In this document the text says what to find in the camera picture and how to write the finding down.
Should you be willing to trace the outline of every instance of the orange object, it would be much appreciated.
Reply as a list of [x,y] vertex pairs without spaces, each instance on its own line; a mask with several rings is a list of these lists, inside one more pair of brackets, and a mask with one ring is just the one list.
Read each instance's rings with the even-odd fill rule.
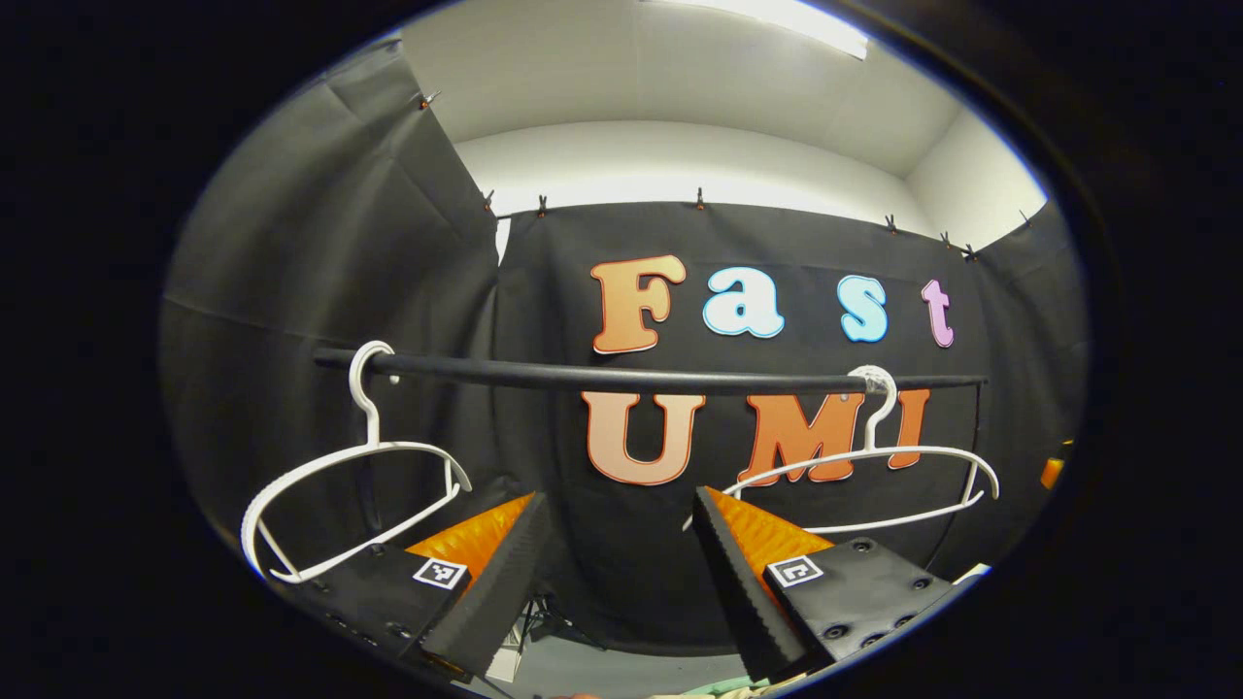
[[1053,490],[1053,484],[1058,483],[1058,476],[1062,475],[1062,466],[1065,463],[1062,459],[1049,459],[1044,463],[1044,473],[1040,474],[1040,485],[1045,490]]
[[406,552],[465,565],[470,570],[471,580],[466,586],[470,590],[533,495],[534,493],[516,498],[457,522],[406,549]]
[[798,556],[807,556],[817,551],[824,551],[833,546],[832,541],[808,534],[798,525],[791,524],[777,515],[771,515],[755,505],[748,505],[733,496],[725,495],[720,490],[707,488],[717,510],[730,525],[733,540],[738,542],[742,556],[751,566],[751,572],[764,586],[764,592],[777,603],[777,597],[764,582],[764,568],[769,563],[788,561]]

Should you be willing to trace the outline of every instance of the black rod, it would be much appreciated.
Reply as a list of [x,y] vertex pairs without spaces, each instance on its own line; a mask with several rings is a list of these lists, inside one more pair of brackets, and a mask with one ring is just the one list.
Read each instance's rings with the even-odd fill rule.
[[[354,352],[349,350],[321,348],[314,351],[314,362],[321,367],[348,369],[353,359]],[[576,392],[763,396],[815,392],[863,393],[868,387],[863,378],[851,376],[609,369],[411,354],[374,354],[368,359],[367,367],[377,373],[389,376],[433,376],[444,381],[485,386]],[[894,381],[902,391],[956,388],[988,383],[988,378],[982,376],[907,376],[894,377]]]

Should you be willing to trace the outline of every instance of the clothes hanger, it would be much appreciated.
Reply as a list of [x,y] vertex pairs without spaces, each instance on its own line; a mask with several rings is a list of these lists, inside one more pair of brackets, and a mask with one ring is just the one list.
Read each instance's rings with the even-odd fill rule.
[[[440,507],[447,505],[449,501],[456,498],[457,493],[460,493],[461,490],[466,490],[467,493],[470,493],[471,490],[470,478],[466,475],[466,471],[462,470],[461,464],[459,464],[457,460],[454,459],[444,449],[440,449],[439,447],[433,447],[431,444],[423,444],[419,442],[380,442],[380,414],[379,410],[375,408],[375,403],[373,403],[372,399],[368,398],[367,394],[363,392],[363,368],[367,366],[367,359],[369,359],[373,354],[378,354],[382,352],[385,354],[394,353],[393,348],[389,347],[385,342],[380,342],[378,340],[374,342],[368,342],[367,345],[363,345],[362,347],[358,348],[358,352],[354,354],[353,362],[351,362],[349,364],[349,393],[351,396],[353,396],[354,403],[359,408],[362,408],[364,413],[367,413],[367,443],[359,447],[351,447],[348,449],[342,449],[341,451],[333,451],[332,454],[319,456],[313,461],[303,464],[286,473],[285,475],[277,478],[272,483],[267,484],[267,486],[265,486],[262,490],[260,490],[259,495],[256,495],[255,499],[251,500],[250,506],[246,507],[246,514],[242,516],[241,521],[241,547],[242,547],[242,553],[245,553],[246,556],[246,561],[250,562],[251,567],[255,568],[255,572],[257,572],[260,577],[264,576],[264,571],[260,568],[259,557],[255,553],[256,530],[259,531],[259,534],[264,536],[264,540],[267,541],[267,545],[272,549],[272,552],[276,553],[276,557],[280,558],[281,562],[285,563],[285,567],[290,571],[288,573],[282,573],[276,570],[268,570],[267,572],[270,572],[273,577],[278,580],[283,580],[285,582],[297,585],[323,573],[324,571],[332,568],[337,563],[341,563],[342,561],[362,551],[363,549],[372,546],[373,544],[387,542],[394,536],[419,524],[420,521],[426,519],[429,515],[431,515]],[[302,480],[303,478],[316,471],[321,471],[323,469],[327,469],[328,466],[334,466],[337,464],[348,461],[351,459],[358,459],[359,456],[368,456],[370,454],[380,454],[384,451],[400,451],[400,450],[430,451],[433,454],[436,454],[438,456],[441,456],[445,460],[445,496],[429,505],[421,512],[394,526],[393,529],[389,529],[388,531],[380,534],[379,536],[364,541],[358,546],[354,546],[353,549],[346,551],[344,553],[339,553],[337,556],[333,556],[332,558],[328,558],[327,561],[316,563],[314,566],[298,571],[298,568],[295,567],[292,562],[290,562],[285,552],[281,551],[281,547],[276,545],[276,541],[272,539],[271,532],[267,531],[267,526],[264,524],[264,520],[261,519],[264,515],[264,510],[272,502],[272,500],[276,499],[277,495],[283,493],[295,483]],[[452,478],[454,474],[457,475],[457,483],[454,483]]]
[[[941,507],[938,510],[929,510],[927,512],[920,512],[917,515],[910,515],[905,517],[895,517],[891,520],[880,520],[875,522],[865,522],[856,525],[842,525],[842,526],[819,526],[819,527],[803,527],[803,531],[810,534],[838,534],[843,531],[860,531],[865,529],[880,529],[886,526],[896,526],[901,524],[916,522],[920,520],[927,520],[932,517],[938,517],[941,515],[948,515],[950,512],[957,512],[958,510],[966,510],[967,507],[975,505],[984,496],[984,491],[981,490],[972,495],[972,489],[976,485],[976,474],[978,470],[983,469],[984,475],[992,483],[993,500],[1001,496],[1001,484],[997,483],[997,473],[993,468],[988,465],[979,455],[972,454],[971,451],[965,451],[962,449],[953,449],[952,447],[876,447],[876,424],[885,419],[890,410],[894,409],[894,404],[897,403],[897,383],[889,372],[880,367],[863,366],[848,376],[863,377],[868,382],[868,393],[885,393],[885,403],[876,410],[870,418],[868,418],[868,424],[864,428],[864,448],[858,451],[846,451],[844,454],[834,454],[832,456],[822,456],[819,459],[810,459],[808,461],[799,461],[797,464],[788,464],[771,471],[764,471],[762,474],[751,476],[746,480],[740,480],[738,483],[726,488],[721,493],[723,495],[732,495],[737,500],[742,500],[742,491],[755,483],[772,478],[774,475],[781,475],[787,471],[793,471],[797,469],[805,469],[818,464],[827,464],[830,461],[845,461],[855,459],[866,459],[873,456],[889,456],[892,454],[945,454],[947,456],[957,456],[960,459],[966,459],[971,461],[971,471],[967,475],[967,486],[962,491],[962,499],[948,507]],[[682,525],[682,531],[686,531],[691,526],[691,517],[686,517],[686,522]]]

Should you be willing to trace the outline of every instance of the orange letter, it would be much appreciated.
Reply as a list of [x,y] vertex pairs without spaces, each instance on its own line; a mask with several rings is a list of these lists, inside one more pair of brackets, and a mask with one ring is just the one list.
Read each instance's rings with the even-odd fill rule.
[[[748,396],[747,403],[756,409],[756,445],[751,451],[751,465],[738,474],[740,481],[773,470],[778,451],[783,464],[849,451],[863,393],[827,396],[810,424],[793,396]],[[850,461],[830,461],[812,466],[807,478],[822,483],[842,480],[851,473],[854,464]],[[794,483],[803,478],[803,469],[788,471],[786,478]],[[772,485],[779,479],[774,475],[752,486]]]
[[[902,404],[902,427],[897,430],[899,447],[915,447],[920,443],[920,430],[924,428],[924,405],[929,402],[932,392],[927,388],[919,391],[900,391],[897,402]],[[894,454],[889,458],[889,468],[905,469],[920,460],[919,453]]]
[[604,330],[592,347],[600,354],[639,352],[656,346],[656,331],[643,325],[643,310],[651,311],[651,320],[669,317],[669,285],[654,279],[639,286],[644,276],[663,276],[674,284],[686,279],[686,267],[672,255],[645,257],[626,262],[600,262],[592,267],[592,276],[600,282],[600,307]]
[[587,400],[587,455],[595,469],[620,483],[660,485],[682,475],[691,460],[691,432],[695,410],[707,400],[702,396],[656,396],[665,409],[665,447],[655,461],[635,461],[625,448],[630,408],[638,393],[583,392]]

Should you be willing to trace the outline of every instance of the white wall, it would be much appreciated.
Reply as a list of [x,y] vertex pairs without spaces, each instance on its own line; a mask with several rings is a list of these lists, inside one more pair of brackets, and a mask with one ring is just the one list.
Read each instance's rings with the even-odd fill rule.
[[1048,200],[1027,165],[992,128],[963,109],[906,183],[936,234],[976,250],[1006,235]]
[[[937,238],[906,183],[800,143],[722,127],[590,122],[511,131],[456,143],[497,215],[539,206],[704,200],[846,216]],[[503,255],[508,221],[497,231]]]

